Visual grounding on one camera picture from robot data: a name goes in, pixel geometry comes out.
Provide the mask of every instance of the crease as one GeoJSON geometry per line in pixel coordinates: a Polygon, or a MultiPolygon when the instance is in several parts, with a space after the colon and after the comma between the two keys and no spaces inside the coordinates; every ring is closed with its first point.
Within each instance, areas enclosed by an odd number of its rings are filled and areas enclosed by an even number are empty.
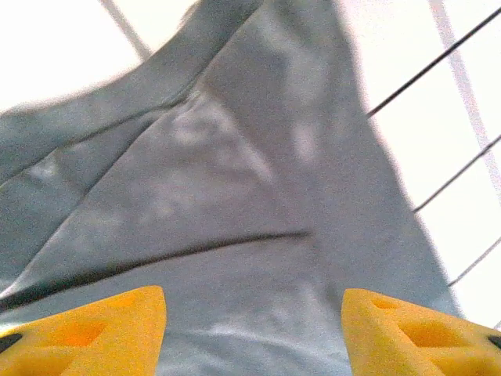
{"type": "Polygon", "coordinates": [[[150,129],[150,127],[155,124],[156,121],[153,121],[151,124],[147,125],[135,138],[131,139],[127,144],[126,144],[126,147],[124,148],[124,150],[119,153],[117,155],[117,157],[114,159],[114,161],[112,163],[110,163],[109,166],[106,166],[106,168],[104,169],[103,173],[98,176],[95,180],[95,182],[87,189],[87,190],[82,190],[82,197],[75,203],[75,205],[70,209],[69,213],[64,216],[64,218],[59,222],[59,224],[56,226],[56,229],[44,240],[43,244],[40,246],[40,248],[38,249],[38,251],[33,255],[33,257],[31,257],[31,260],[28,262],[28,264],[26,264],[26,266],[24,267],[23,271],[21,271],[17,278],[7,287],[5,288],[2,293],[0,293],[0,295],[2,294],[5,294],[6,292],[9,291],[9,289],[11,289],[13,287],[13,285],[15,285],[16,281],[23,275],[23,273],[25,273],[25,271],[27,269],[30,268],[30,265],[32,264],[32,262],[37,258],[37,256],[44,250],[44,247],[47,245],[47,243],[54,237],[54,235],[61,229],[61,227],[70,219],[70,217],[74,214],[74,211],[76,210],[76,208],[78,208],[81,203],[87,198],[87,196],[90,194],[90,192],[94,189],[94,187],[99,184],[99,182],[104,178],[104,176],[113,168],[113,166],[117,163],[117,161],[125,154],[128,152],[128,150],[132,147],[132,145],[134,144],[134,142],[144,133],[146,132],[148,129],[150,129]]]}
{"type": "MultiPolygon", "coordinates": [[[[130,116],[127,116],[127,117],[124,117],[124,118],[120,118],[120,119],[118,119],[116,121],[112,121],[112,125],[103,126],[102,128],[96,129],[94,132],[90,132],[88,134],[84,134],[83,136],[77,137],[74,140],[70,139],[69,141],[67,141],[67,143],[64,143],[63,145],[57,146],[56,148],[52,149],[49,153],[44,154],[42,157],[38,158],[36,161],[32,162],[31,164],[29,164],[29,165],[27,164],[27,165],[24,165],[24,166],[21,166],[21,167],[15,169],[12,172],[11,176],[9,176],[4,182],[0,183],[0,189],[2,188],[2,185],[5,182],[7,182],[8,180],[10,180],[13,177],[15,177],[15,175],[19,175],[24,170],[27,170],[27,169],[33,167],[34,165],[36,165],[37,163],[39,163],[40,161],[42,161],[51,152],[53,152],[55,149],[57,149],[59,147],[70,145],[72,143],[81,142],[81,141],[86,140],[87,138],[92,137],[92,136],[94,136],[96,134],[105,132],[107,129],[110,129],[110,128],[114,127],[114,126],[118,126],[118,125],[120,125],[122,123],[125,123],[126,121],[138,118],[138,117],[140,117],[140,116],[142,116],[144,114],[147,114],[147,113],[149,113],[151,111],[170,109],[172,107],[177,106],[180,103],[185,102],[187,100],[186,93],[193,87],[194,83],[196,83],[198,81],[198,79],[200,78],[200,76],[202,76],[204,74],[204,72],[209,68],[209,66],[211,65],[212,61],[214,59],[216,59],[219,54],[222,53],[222,51],[228,45],[228,43],[233,38],[233,36],[238,32],[238,30],[240,30],[243,27],[243,25],[257,12],[257,10],[261,7],[261,4],[262,4],[262,2],[259,2],[259,5],[256,6],[254,9],[252,9],[252,11],[245,16],[245,19],[242,20],[242,22],[240,23],[240,25],[237,28],[235,28],[235,30],[233,30],[233,32],[231,33],[231,35],[229,35],[227,37],[227,39],[224,41],[224,43],[221,45],[221,47],[218,49],[218,51],[216,53],[214,53],[214,55],[204,64],[203,67],[201,67],[196,73],[194,73],[193,75],[191,75],[191,77],[187,78],[186,81],[185,81],[185,83],[182,84],[182,85],[180,85],[178,87],[178,89],[176,89],[174,91],[173,94],[171,94],[171,95],[167,96],[166,98],[164,98],[163,100],[161,100],[160,104],[152,105],[150,107],[147,107],[145,110],[141,110],[141,111],[138,111],[135,114],[132,114],[130,116]]],[[[111,82],[108,85],[103,86],[102,88],[95,90],[94,92],[97,92],[97,91],[100,91],[100,90],[104,90],[105,88],[109,88],[109,87],[111,87],[111,85],[113,83],[116,83],[116,82],[120,81],[121,79],[124,79],[124,78],[119,78],[118,80],[116,80],[114,82],[111,82]]],[[[73,99],[64,100],[64,101],[62,101],[60,103],[55,103],[54,105],[52,105],[50,107],[46,107],[46,108],[30,109],[30,110],[25,110],[25,111],[20,112],[20,113],[4,113],[4,114],[0,114],[0,120],[2,119],[2,117],[4,117],[4,118],[10,118],[10,117],[11,118],[15,118],[15,117],[19,117],[19,116],[22,116],[22,115],[33,115],[33,114],[35,114],[37,112],[38,113],[39,112],[43,112],[44,110],[48,110],[48,109],[62,108],[64,106],[67,106],[70,102],[74,102],[76,100],[85,99],[85,98],[87,98],[87,96],[76,97],[76,98],[73,98],[73,99]]]]}
{"type": "Polygon", "coordinates": [[[76,145],[78,143],[83,143],[84,141],[87,141],[88,139],[91,139],[92,137],[99,136],[99,135],[101,135],[101,134],[103,134],[103,133],[105,133],[105,132],[107,132],[107,131],[109,131],[109,130],[111,130],[113,128],[116,128],[116,127],[119,127],[120,125],[123,125],[124,123],[126,123],[128,121],[136,120],[136,119],[140,118],[141,116],[147,115],[149,113],[153,113],[155,111],[160,111],[160,110],[170,110],[176,104],[172,104],[172,105],[170,105],[170,104],[169,105],[165,105],[164,104],[164,105],[161,105],[161,106],[155,106],[155,107],[152,107],[152,108],[150,108],[148,110],[144,110],[144,111],[138,112],[136,114],[133,114],[133,115],[131,115],[129,117],[125,117],[123,119],[115,121],[115,122],[113,122],[110,125],[107,125],[107,126],[104,126],[102,128],[99,128],[99,129],[95,130],[94,132],[90,132],[90,133],[84,134],[81,137],[70,138],[65,143],[62,143],[61,145],[58,145],[55,148],[51,149],[47,154],[43,154],[36,161],[30,162],[29,164],[26,164],[24,166],[21,166],[21,167],[17,168],[16,170],[14,170],[12,172],[12,174],[11,174],[10,177],[8,177],[6,180],[4,180],[2,183],[0,183],[0,189],[6,183],[10,182],[11,180],[16,179],[19,175],[22,175],[23,173],[27,172],[27,170],[29,170],[30,168],[33,168],[35,165],[37,165],[38,163],[42,162],[50,154],[56,152],[57,150],[62,150],[64,148],[76,145]]]}
{"type": "Polygon", "coordinates": [[[12,295],[0,298],[0,313],[5,313],[11,309],[21,306],[26,306],[32,302],[36,302],[55,293],[70,290],[76,287],[99,282],[111,277],[121,275],[133,269],[143,266],[149,266],[157,262],[163,262],[172,259],[180,259],[187,256],[214,251],[219,248],[230,247],[258,241],[278,240],[283,238],[304,239],[312,235],[311,230],[292,231],[286,233],[256,233],[232,239],[211,240],[205,244],[198,246],[190,246],[182,250],[172,252],[168,255],[158,255],[155,257],[145,258],[137,261],[125,262],[121,265],[110,267],[108,264],[102,268],[94,268],[84,273],[79,273],[68,278],[61,278],[54,282],[45,282],[39,285],[26,287],[12,295]]]}
{"type": "Polygon", "coordinates": [[[235,338],[242,340],[244,342],[253,342],[262,345],[268,345],[271,347],[275,347],[277,349],[285,349],[287,351],[291,351],[293,353],[300,354],[302,356],[308,356],[317,358],[320,354],[324,355],[323,358],[326,363],[330,363],[329,356],[336,356],[339,359],[343,359],[340,353],[336,352],[326,352],[325,349],[317,348],[312,349],[304,345],[300,345],[298,342],[287,341],[286,339],[279,339],[277,337],[270,338],[268,336],[259,335],[255,333],[248,333],[245,330],[235,331],[228,329],[227,331],[202,331],[202,330],[191,330],[186,332],[175,331],[170,334],[176,334],[179,336],[193,336],[193,337],[223,337],[223,338],[235,338]]]}

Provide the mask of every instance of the black cable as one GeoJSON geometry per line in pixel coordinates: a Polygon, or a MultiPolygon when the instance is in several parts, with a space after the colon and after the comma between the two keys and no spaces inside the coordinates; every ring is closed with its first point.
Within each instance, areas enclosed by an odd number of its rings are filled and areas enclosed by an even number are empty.
{"type": "Polygon", "coordinates": [[[493,14],[491,14],[489,17],[487,17],[485,20],[480,22],[476,27],[471,29],[466,35],[464,35],[459,41],[451,45],[448,49],[446,49],[439,57],[437,57],[435,60],[433,60],[431,63],[429,63],[423,70],[421,70],[418,74],[416,74],[414,77],[412,77],[410,80],[408,80],[403,86],[401,86],[397,91],[395,91],[393,94],[391,94],[388,98],[386,98],[383,102],[381,102],[379,105],[374,107],[367,116],[371,118],[375,114],[377,114],[380,110],[383,109],[387,104],[389,104],[393,99],[395,99],[397,96],[402,94],[410,85],[412,85],[414,82],[419,80],[421,77],[423,77],[428,71],[430,71],[435,65],[440,63],[443,59],[445,59],[448,55],[450,55],[455,49],[460,47],[464,42],[466,42],[468,39],[470,39],[477,31],[482,29],[485,25],[487,25],[489,22],[494,20],[496,16],[498,16],[501,13],[501,8],[498,8],[493,14]]]}
{"type": "Polygon", "coordinates": [[[110,14],[111,18],[115,21],[121,29],[122,34],[128,39],[132,47],[138,53],[141,60],[147,60],[151,56],[151,51],[141,38],[134,31],[134,28],[125,19],[125,16],[119,8],[113,3],[113,0],[99,0],[104,9],[110,14]]]}
{"type": "Polygon", "coordinates": [[[497,136],[493,141],[491,141],[484,149],[481,150],[471,161],[466,163],[452,178],[447,180],[440,188],[438,188],[429,198],[427,198],[421,205],[417,208],[414,208],[413,213],[417,213],[419,210],[424,208],[426,205],[430,204],[432,200],[434,200],[442,191],[451,185],[457,178],[459,178],[468,168],[471,167],[473,163],[475,163],[480,157],[484,156],[489,150],[492,149],[499,141],[501,140],[501,135],[497,136]]]}
{"type": "Polygon", "coordinates": [[[466,270],[464,270],[464,272],[462,272],[455,280],[449,283],[448,286],[452,287],[455,284],[457,284],[460,280],[462,280],[464,276],[466,276],[475,266],[477,266],[480,263],[480,261],[485,259],[494,250],[494,248],[496,248],[500,244],[501,244],[501,237],[499,237],[498,240],[496,240],[489,248],[487,248],[487,250],[484,253],[482,253],[479,258],[477,258],[474,262],[472,262],[472,264],[468,266],[466,270]]]}

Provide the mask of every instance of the yellow foam piece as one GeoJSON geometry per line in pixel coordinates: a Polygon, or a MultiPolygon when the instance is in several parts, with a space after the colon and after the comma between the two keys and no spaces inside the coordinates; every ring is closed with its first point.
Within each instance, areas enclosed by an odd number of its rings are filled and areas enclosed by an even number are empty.
{"type": "Polygon", "coordinates": [[[501,332],[372,291],[349,289],[341,309],[354,376],[501,375],[501,332]]]}
{"type": "Polygon", "coordinates": [[[161,287],[141,287],[0,334],[0,376],[153,376],[167,323],[161,287]]]}

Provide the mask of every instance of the tent fabric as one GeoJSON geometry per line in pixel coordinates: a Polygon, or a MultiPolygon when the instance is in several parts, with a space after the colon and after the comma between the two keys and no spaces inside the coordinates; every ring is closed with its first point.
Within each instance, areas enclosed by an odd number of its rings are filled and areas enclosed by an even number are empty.
{"type": "Polygon", "coordinates": [[[0,117],[0,183],[0,326],[160,285],[159,375],[349,375],[349,287],[460,315],[329,1],[202,1],[130,74],[0,117]]]}

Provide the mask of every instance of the gray fabric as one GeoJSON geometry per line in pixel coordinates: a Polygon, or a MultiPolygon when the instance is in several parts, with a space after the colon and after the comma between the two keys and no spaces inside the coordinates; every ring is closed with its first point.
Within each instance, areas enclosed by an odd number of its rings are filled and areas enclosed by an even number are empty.
{"type": "Polygon", "coordinates": [[[328,1],[202,2],[112,85],[0,117],[0,146],[0,325],[156,284],[159,375],[348,375],[344,289],[459,315],[328,1]]]}

